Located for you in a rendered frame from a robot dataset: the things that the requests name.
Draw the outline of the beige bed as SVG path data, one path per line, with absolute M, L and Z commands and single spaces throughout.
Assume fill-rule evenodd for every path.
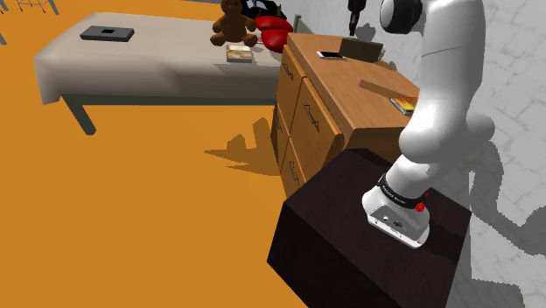
M 128 42 L 81 39 L 89 26 L 133 28 Z M 252 47 L 251 63 L 227 62 L 206 20 L 92 13 L 34 57 L 42 102 L 65 101 L 88 135 L 87 105 L 272 105 L 281 54 Z

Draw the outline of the orange covered book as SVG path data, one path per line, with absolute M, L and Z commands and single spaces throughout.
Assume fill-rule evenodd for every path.
M 397 107 L 405 116 L 410 116 L 414 113 L 417 105 L 417 97 L 398 97 L 390 98 L 389 101 Z

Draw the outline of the brown teddy bear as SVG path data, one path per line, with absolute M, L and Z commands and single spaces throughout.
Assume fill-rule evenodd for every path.
M 210 42 L 214 46 L 223 46 L 226 42 L 243 42 L 245 46 L 255 46 L 258 40 L 253 34 L 256 22 L 242 15 L 241 0 L 221 0 L 220 8 L 224 15 L 213 23 L 214 35 L 211 36 Z

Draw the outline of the wooden chest of drawers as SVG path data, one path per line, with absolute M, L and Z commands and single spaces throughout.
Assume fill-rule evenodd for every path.
M 286 195 L 344 149 L 369 149 L 393 163 L 409 117 L 391 99 L 419 89 L 380 60 L 323 59 L 337 36 L 291 33 L 283 47 L 271 142 Z

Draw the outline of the dark grey laptop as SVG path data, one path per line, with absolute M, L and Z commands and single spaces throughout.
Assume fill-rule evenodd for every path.
M 93 41 L 128 42 L 134 34 L 133 28 L 92 25 L 80 34 L 80 38 Z

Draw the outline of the brown book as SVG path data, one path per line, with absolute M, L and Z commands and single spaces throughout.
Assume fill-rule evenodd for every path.
M 253 61 L 253 53 L 245 45 L 227 45 L 226 57 L 227 62 L 251 63 Z

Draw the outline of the olive green box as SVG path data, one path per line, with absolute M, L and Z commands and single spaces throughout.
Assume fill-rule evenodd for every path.
M 345 37 L 341 40 L 339 54 L 343 57 L 375 63 L 379 60 L 383 44 L 360 41 L 357 38 Z

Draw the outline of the dark robot stand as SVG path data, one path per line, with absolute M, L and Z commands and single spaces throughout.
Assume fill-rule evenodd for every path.
M 361 205 L 389 167 L 370 150 L 343 150 L 283 203 L 267 262 L 309 308 L 446 307 L 471 213 L 430 190 L 430 236 L 404 245 Z

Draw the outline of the red pillow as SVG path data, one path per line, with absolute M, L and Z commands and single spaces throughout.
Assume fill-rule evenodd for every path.
M 292 25 L 276 16 L 262 16 L 255 19 L 257 29 L 265 47 L 272 52 L 282 53 L 287 44 L 288 34 L 293 32 Z

